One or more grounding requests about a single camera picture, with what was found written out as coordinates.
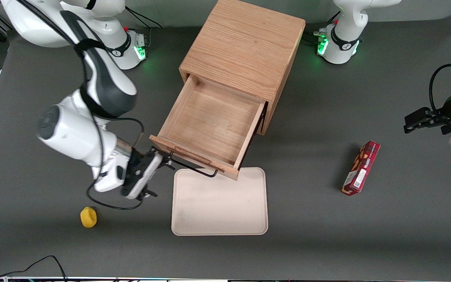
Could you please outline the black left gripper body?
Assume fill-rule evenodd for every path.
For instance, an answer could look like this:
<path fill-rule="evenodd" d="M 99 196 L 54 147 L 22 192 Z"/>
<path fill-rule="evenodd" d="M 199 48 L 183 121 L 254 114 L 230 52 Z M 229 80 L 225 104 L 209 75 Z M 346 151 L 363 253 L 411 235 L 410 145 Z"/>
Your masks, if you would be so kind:
<path fill-rule="evenodd" d="M 443 135 L 451 133 L 451 96 L 447 98 L 444 105 L 440 108 L 435 107 L 432 88 L 429 88 L 428 98 L 432 110 L 429 112 L 431 118 L 427 127 L 441 127 Z"/>

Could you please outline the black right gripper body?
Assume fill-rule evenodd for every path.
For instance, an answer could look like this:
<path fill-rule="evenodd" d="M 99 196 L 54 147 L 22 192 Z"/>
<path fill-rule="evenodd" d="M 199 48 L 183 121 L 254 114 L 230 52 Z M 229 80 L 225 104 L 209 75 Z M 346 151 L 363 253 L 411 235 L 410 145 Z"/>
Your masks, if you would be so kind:
<path fill-rule="evenodd" d="M 148 183 L 155 175 L 158 166 L 159 159 L 156 159 L 152 152 L 142 155 L 133 150 L 124 179 L 124 197 L 127 199 L 157 197 L 155 192 L 148 189 Z"/>

